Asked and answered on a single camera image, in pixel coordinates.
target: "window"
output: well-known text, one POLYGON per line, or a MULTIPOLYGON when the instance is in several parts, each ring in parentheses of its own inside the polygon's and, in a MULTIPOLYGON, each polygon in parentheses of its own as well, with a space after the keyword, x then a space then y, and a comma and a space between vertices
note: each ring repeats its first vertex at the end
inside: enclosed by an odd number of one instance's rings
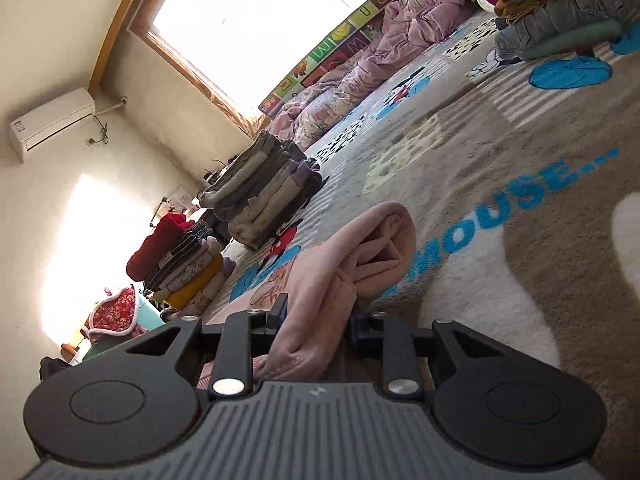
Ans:
POLYGON ((255 137, 260 102, 364 1, 144 0, 131 28, 255 137))

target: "power cord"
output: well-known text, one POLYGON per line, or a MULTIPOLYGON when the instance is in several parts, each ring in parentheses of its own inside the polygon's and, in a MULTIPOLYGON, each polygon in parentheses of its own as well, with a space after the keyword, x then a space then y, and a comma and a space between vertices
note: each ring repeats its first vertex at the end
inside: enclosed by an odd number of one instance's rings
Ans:
POLYGON ((100 128, 100 133, 102 134, 102 138, 99 140, 95 140, 93 137, 91 139, 88 140, 89 145, 93 146, 94 144, 98 144, 98 142, 101 142, 103 144, 108 144, 109 143, 109 137, 107 136, 107 128, 109 127, 109 123, 105 122, 104 125, 100 122, 100 119, 98 119, 98 117, 95 117, 95 120, 98 121, 98 124, 100 124, 101 128, 100 128))

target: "round pad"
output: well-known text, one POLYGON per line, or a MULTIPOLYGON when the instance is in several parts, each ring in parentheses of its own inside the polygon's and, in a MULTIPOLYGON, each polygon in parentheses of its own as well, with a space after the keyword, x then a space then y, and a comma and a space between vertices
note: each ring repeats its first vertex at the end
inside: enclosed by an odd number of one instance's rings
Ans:
POLYGON ((83 386, 71 397, 73 414, 94 424, 113 424, 134 416, 145 404, 139 387, 121 381, 98 381, 83 386))
POLYGON ((512 466, 554 466, 589 456, 606 425, 597 394, 534 360, 465 360, 440 385, 433 415, 471 453, 512 466))
POLYGON ((112 356, 62 370, 31 393, 24 426, 44 453, 77 465, 119 465, 158 454, 194 423, 193 387, 161 358, 129 355, 125 365, 112 356))

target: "air conditioner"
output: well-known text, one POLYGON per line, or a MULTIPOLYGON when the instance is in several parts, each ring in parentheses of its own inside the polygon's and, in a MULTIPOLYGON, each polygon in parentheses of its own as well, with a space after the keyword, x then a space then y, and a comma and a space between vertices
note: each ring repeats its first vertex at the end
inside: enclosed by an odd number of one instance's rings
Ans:
POLYGON ((94 99, 84 88, 79 88, 12 121, 9 140, 24 162, 27 152, 37 145, 93 115, 94 99))

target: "jeans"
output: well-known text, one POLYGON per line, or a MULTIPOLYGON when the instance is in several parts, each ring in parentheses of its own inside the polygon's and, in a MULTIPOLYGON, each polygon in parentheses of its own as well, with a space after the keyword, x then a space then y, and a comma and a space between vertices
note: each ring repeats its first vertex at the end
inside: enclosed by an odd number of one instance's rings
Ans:
POLYGON ((510 59, 543 40, 588 23, 612 18, 625 24, 633 8, 632 0, 551 0, 498 32, 495 48, 503 59, 510 59))

